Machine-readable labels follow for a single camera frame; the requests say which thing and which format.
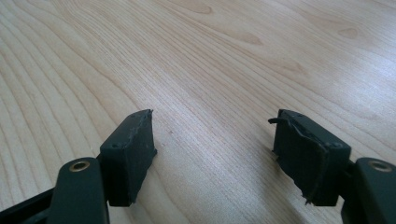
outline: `wood grain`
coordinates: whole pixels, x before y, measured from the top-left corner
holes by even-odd
[[[271,152],[279,108],[396,162],[390,0],[0,2],[0,210],[154,109],[159,150],[112,223],[340,223]]]

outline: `wooden table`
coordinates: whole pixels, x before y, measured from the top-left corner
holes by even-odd
[[[396,5],[368,1],[0,2],[0,209],[154,109],[159,150],[112,223],[340,223],[271,152],[279,108],[396,162]]]

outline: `black plastic part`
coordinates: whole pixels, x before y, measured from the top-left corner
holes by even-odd
[[[135,203],[157,154],[151,115],[152,110],[142,110],[128,116],[100,147],[106,196],[111,206]]]
[[[0,223],[45,223],[50,210],[53,189],[18,203],[0,213]]]
[[[396,223],[396,166],[372,158],[356,161],[354,184],[369,223]]]
[[[280,109],[274,152],[282,170],[302,191],[307,203],[335,206],[337,177],[347,168],[351,148],[302,114]]]
[[[344,198],[341,217],[344,224],[368,224],[366,213],[361,204],[361,198],[356,191],[354,183],[355,169],[355,163],[350,161],[348,167],[338,177],[338,192]]]
[[[109,223],[97,159],[81,158],[70,161],[61,168],[47,223]]]

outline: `metal rivet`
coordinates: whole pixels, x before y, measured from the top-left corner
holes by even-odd
[[[88,161],[77,161],[70,166],[69,170],[71,172],[80,172],[87,169],[89,166],[90,163]]]
[[[369,165],[380,172],[391,172],[392,171],[392,167],[390,167],[388,164],[382,162],[382,161],[369,161]]]

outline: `light wood surface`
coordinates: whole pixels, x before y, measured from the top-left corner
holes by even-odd
[[[112,223],[340,223],[271,152],[279,108],[396,162],[391,0],[0,2],[0,210],[154,109],[159,154]]]

